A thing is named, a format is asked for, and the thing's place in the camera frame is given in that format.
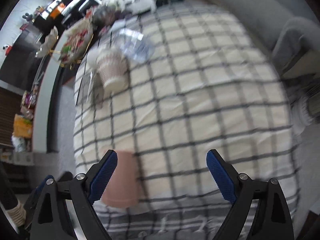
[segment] yellow package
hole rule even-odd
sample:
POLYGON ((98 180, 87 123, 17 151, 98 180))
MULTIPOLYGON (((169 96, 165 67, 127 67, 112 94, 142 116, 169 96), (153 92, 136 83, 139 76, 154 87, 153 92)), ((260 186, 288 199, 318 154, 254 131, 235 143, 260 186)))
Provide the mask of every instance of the yellow package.
POLYGON ((30 139, 32 136, 32 122, 21 115, 16 114, 13 123, 13 135, 30 139))

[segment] wooden slat panel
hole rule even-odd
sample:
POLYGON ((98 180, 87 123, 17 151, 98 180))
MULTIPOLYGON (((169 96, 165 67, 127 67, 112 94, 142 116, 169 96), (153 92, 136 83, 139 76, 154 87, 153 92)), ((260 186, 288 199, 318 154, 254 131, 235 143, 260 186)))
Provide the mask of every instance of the wooden slat panel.
POLYGON ((22 96, 0 88, 0 144, 12 145, 13 120, 20 113, 22 96))

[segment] wall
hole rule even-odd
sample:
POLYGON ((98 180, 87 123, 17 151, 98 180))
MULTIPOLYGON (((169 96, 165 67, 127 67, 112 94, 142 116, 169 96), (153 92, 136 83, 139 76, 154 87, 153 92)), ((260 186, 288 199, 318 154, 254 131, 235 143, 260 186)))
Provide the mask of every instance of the wall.
MULTIPOLYGON (((21 33, 19 28, 21 25, 26 23, 26 20, 22 18, 22 15, 25 13, 33 13, 39 5, 46 6, 52 1, 53 0, 20 0, 17 3, 4 23, 4 26, 0 30, 0 66, 5 59, 5 51, 2 50, 2 46, 5 44, 12 45, 21 33)), ((0 81, 0 87, 17 94, 23 93, 21 89, 9 85, 3 81, 0 81)))

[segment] silver bolt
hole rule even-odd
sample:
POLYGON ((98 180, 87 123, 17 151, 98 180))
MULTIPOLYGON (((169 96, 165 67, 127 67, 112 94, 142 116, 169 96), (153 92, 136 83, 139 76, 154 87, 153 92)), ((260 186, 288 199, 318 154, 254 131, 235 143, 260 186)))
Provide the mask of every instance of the silver bolt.
POLYGON ((271 183, 276 185, 276 184, 278 184, 279 182, 278 182, 278 180, 277 180, 277 179, 272 178, 272 179, 271 179, 271 183))
POLYGON ((241 173, 241 174, 239 175, 239 177, 240 177, 240 179, 243 179, 243 180, 248 179, 248 175, 245 174, 245 173, 241 173))
POLYGON ((46 182, 47 185, 50 185, 52 183, 53 183, 53 179, 48 179, 47 182, 46 182))
POLYGON ((81 179, 84 179, 85 175, 83 173, 79 173, 77 175, 77 180, 81 180, 81 179))

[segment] gray sofa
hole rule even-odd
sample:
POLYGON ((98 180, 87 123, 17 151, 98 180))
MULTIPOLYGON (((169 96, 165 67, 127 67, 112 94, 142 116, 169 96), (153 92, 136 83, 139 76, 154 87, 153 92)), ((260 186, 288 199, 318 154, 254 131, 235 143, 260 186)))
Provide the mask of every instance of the gray sofa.
POLYGON ((320 73, 320 22, 305 0, 218 0, 267 49, 284 78, 320 73))

